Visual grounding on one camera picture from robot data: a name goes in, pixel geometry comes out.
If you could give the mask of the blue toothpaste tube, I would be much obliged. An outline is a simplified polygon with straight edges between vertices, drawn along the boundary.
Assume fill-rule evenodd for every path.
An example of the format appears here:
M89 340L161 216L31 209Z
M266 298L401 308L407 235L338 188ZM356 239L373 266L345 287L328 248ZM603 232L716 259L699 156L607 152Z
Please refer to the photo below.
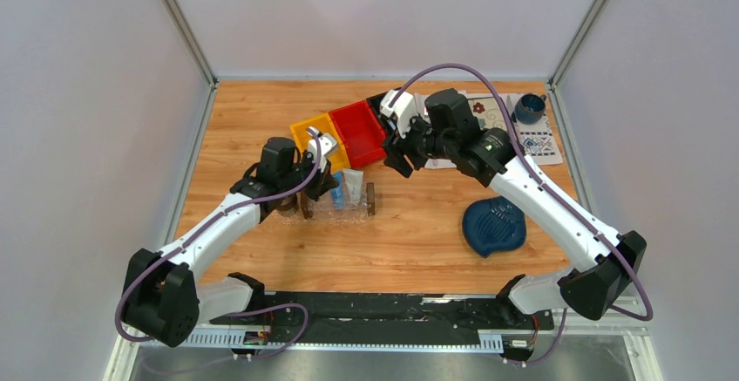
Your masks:
M343 174L342 171L332 174L332 177L336 181L336 187L329 191L332 206L335 211L342 211L345 209L345 195L343 190Z

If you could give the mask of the clear textured toiletry holder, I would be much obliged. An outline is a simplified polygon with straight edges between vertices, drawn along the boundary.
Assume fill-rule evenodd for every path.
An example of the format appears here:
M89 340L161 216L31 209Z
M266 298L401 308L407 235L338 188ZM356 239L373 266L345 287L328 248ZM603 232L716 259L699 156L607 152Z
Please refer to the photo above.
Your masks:
M368 221L376 215L378 206L373 183L366 183L363 186L362 199L358 205L350 204L345 183L343 183L343 190L346 206L342 211L334 210L329 192L323 195L319 201L312 201L303 192L300 192L297 195L300 215L311 221L330 220L347 223Z

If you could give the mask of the white toothpaste tube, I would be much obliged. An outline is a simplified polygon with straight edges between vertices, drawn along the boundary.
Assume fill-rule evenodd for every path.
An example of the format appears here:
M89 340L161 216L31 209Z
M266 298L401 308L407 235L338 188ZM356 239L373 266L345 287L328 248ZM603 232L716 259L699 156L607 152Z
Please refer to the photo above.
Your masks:
M342 170L342 174L350 204L358 205L363 195L363 171L345 168Z

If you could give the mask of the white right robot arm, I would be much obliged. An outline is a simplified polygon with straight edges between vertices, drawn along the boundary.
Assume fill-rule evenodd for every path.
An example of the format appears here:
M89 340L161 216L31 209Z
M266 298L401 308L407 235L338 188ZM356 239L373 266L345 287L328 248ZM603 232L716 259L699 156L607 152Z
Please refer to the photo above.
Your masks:
M620 232L599 220L541 171L501 128L484 129L465 95L454 89L431 94L427 115L414 97L388 91L379 119L388 127L384 163L404 177L428 160L450 160L457 170L513 203L559 245L570 265L542 276L517 276L501 290L498 319L517 328L541 310L569 308L597 321L636 274L646 251L642 235Z

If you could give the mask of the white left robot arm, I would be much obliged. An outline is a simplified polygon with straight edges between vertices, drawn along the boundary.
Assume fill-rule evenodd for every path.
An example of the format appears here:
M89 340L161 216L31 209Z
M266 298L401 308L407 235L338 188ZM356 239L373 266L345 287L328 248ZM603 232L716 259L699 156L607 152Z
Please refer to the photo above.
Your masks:
M316 201L337 186L329 158L338 142L314 127L308 136L303 151L289 138L268 139L259 161L200 223L156 251L142 248L131 257L114 312L121 337L176 347L197 325L216 318L237 316L254 324L265 316L267 303L255 279L239 272L221 282L200 279L238 238L298 194Z

